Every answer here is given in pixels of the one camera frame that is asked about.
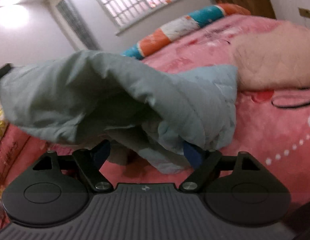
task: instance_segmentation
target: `pink bedspread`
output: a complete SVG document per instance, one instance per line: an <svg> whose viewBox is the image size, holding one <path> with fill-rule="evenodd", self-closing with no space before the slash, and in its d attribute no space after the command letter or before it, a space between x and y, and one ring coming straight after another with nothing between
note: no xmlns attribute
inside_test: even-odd
<svg viewBox="0 0 310 240"><path fill-rule="evenodd" d="M229 16L168 45L143 62L168 73L229 64L229 46L234 36L268 32L281 23L261 17ZM222 152L253 154L288 187L296 207L310 200L310 107L283 110L271 105L273 95L289 93L310 96L310 90L240 93L234 139ZM106 163L101 171L113 184L175 182L177 185L191 172L162 175L141 159L126 167Z"/></svg>

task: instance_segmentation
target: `bed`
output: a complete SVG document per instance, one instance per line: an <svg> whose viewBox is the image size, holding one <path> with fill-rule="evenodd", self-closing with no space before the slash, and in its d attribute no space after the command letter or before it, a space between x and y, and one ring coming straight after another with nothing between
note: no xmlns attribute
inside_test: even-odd
<svg viewBox="0 0 310 240"><path fill-rule="evenodd" d="M234 14L167 44L145 57L143 62L168 73L199 66L234 64L232 43L236 37L247 33L269 33L282 24L272 19ZM280 109L272 104L272 98L287 95L310 98L310 89L239 92L234 138L221 152L227 155L236 155L239 151L250 152L288 187L294 209L310 201L310 106ZM3 160L3 155L11 154L8 145L15 145L14 142L21 138L23 146L16 149L13 158L11 156ZM6 167L5 176L2 174L0 179L0 192L48 149L63 155L72 152L70 148L32 138L9 125L0 142L0 161ZM32 150L32 154L26 156L25 150ZM136 156L126 166L106 162L100 171L114 186L118 182L174 182L178 186L191 174L192 169L164 175ZM0 227L4 224L4 220L0 221Z"/></svg>

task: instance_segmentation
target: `window sill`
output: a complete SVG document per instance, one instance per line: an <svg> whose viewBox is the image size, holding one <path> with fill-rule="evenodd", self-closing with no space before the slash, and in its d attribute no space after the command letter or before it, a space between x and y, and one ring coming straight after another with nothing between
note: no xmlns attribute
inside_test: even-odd
<svg viewBox="0 0 310 240"><path fill-rule="evenodd" d="M170 3L167 3L167 4L161 4L159 6L156 6L154 9L146 12L145 14L141 15L140 17L134 19L132 22L130 22L129 24L127 25L124 25L122 27L119 28L119 31L115 32L115 35L116 36L120 36L123 32L125 32L127 29L131 28L132 26L134 26L136 23L142 21L143 19L145 19L146 17L152 15L153 13L161 10L162 8L165 8L167 6L170 6L171 4L175 3L175 2L178 2L180 0L172 0L172 2Z"/></svg>

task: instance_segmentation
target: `beige blanket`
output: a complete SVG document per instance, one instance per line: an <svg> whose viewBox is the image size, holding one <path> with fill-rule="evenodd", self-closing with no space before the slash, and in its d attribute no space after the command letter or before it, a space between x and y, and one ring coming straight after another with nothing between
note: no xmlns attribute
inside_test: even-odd
<svg viewBox="0 0 310 240"><path fill-rule="evenodd" d="M310 30L284 22L269 33L245 34L231 44L240 90L310 87Z"/></svg>

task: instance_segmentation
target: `white star logo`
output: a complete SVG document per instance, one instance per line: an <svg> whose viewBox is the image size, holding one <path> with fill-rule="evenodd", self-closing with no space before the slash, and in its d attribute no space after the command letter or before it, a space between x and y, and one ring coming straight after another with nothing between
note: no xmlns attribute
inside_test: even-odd
<svg viewBox="0 0 310 240"><path fill-rule="evenodd" d="M142 190L143 191L149 191L151 188L149 187L149 186L147 186L147 185L145 185L144 187L142 187Z"/></svg>

